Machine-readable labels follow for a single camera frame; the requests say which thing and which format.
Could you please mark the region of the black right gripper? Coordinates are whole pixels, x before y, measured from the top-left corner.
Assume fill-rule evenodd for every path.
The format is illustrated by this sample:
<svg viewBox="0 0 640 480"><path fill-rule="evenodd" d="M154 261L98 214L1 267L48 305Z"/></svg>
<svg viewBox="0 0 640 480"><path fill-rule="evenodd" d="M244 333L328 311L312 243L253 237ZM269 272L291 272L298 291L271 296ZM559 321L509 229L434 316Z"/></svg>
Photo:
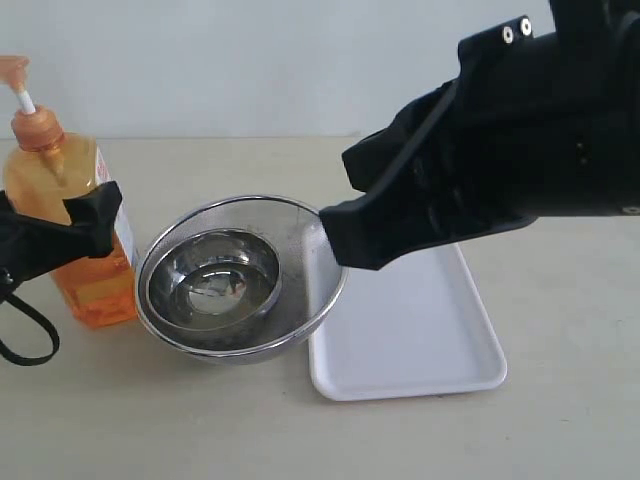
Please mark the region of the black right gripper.
<svg viewBox="0 0 640 480"><path fill-rule="evenodd" d="M413 103L409 212L423 228L518 228L639 211L639 19L569 18L505 46L467 38L459 75Z"/></svg>

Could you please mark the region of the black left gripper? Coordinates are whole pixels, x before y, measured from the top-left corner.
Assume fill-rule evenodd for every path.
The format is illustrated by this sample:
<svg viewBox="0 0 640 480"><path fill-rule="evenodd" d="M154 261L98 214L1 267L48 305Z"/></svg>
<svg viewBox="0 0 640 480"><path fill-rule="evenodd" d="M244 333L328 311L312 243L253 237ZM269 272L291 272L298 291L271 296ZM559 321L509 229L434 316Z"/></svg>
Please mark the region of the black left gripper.
<svg viewBox="0 0 640 480"><path fill-rule="evenodd" d="M114 226L123 196L116 181L64 199L71 224L18 213L1 193L1 300L24 282L80 258L104 258L114 249Z"/></svg>

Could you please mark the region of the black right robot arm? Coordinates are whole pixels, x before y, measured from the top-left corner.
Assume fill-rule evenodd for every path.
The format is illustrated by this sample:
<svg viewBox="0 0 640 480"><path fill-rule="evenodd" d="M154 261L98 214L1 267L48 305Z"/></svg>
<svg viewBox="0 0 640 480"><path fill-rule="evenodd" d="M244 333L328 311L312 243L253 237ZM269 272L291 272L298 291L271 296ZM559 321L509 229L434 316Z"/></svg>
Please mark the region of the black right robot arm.
<svg viewBox="0 0 640 480"><path fill-rule="evenodd" d="M342 155L358 197L321 210L338 264L406 254L542 217L639 212L639 5L554 1L460 41L456 78Z"/></svg>

